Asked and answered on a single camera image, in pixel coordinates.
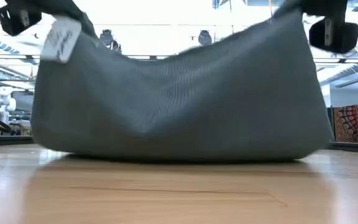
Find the wooden table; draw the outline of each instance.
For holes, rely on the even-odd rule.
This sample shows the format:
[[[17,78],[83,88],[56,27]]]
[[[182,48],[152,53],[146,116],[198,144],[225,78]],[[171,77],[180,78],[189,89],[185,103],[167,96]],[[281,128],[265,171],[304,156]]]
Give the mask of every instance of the wooden table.
[[[170,166],[0,147],[0,223],[358,224],[358,153]]]

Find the gray fabric bag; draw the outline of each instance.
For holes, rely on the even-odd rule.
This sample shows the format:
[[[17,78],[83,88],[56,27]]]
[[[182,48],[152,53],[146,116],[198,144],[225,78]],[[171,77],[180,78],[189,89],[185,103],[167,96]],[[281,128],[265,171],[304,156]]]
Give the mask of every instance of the gray fabric bag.
[[[331,138],[297,8],[157,61],[108,50],[84,16],[70,61],[40,63],[31,123],[49,149],[141,161],[281,161]]]

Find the wall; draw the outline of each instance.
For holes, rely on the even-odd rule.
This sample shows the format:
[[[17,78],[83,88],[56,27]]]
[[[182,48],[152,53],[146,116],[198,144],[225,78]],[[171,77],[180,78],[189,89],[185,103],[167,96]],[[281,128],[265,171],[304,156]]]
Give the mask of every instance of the wall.
[[[358,105],[358,89],[331,88],[331,104],[333,107]]]
[[[324,96],[324,102],[326,103],[326,107],[331,107],[331,89],[329,85],[324,85],[321,87],[321,92]]]

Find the pipe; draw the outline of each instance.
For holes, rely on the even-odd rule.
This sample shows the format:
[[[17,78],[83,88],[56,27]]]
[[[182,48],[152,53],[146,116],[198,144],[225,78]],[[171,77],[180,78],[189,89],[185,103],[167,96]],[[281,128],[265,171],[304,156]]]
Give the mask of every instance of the pipe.
[[[0,78],[0,82],[35,82],[35,80],[13,80]]]
[[[26,75],[26,74],[24,74],[24,73],[18,72],[18,71],[16,71],[16,70],[13,70],[13,69],[8,68],[8,67],[3,66],[3,65],[0,65],[0,68],[2,68],[2,69],[4,69],[4,70],[7,70],[8,72],[13,73],[14,75],[18,75],[18,76],[22,76],[22,77],[26,77],[26,78],[31,78],[31,76],[29,76],[29,75]]]
[[[349,75],[353,75],[358,72],[358,64],[357,63],[350,63],[350,64],[343,64],[338,65],[334,68],[325,68],[317,72],[317,77],[319,79],[320,85],[326,85],[328,83],[334,82],[341,78],[347,77]]]
[[[336,85],[335,87],[336,88],[342,88],[342,87],[353,85],[353,84],[356,84],[356,83],[358,83],[358,78],[356,78],[355,80],[351,80],[351,81]]]

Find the wooden floor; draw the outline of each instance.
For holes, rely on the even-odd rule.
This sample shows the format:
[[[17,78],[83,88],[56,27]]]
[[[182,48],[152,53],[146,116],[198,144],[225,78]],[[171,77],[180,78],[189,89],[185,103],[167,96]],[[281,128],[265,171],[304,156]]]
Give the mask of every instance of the wooden floor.
[[[358,153],[167,166],[0,147],[0,223],[358,224]]]

